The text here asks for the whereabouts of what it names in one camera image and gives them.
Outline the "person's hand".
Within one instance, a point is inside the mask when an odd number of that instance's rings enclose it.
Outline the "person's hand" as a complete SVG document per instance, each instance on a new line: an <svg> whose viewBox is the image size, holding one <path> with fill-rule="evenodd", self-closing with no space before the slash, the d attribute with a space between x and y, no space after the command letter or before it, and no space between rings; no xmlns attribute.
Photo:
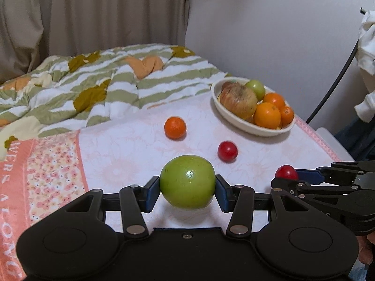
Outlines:
<svg viewBox="0 0 375 281"><path fill-rule="evenodd" d="M357 240L359 243L359 261L365 265L370 265L374 258L370 244L375 244L375 233L357 237Z"/></svg>

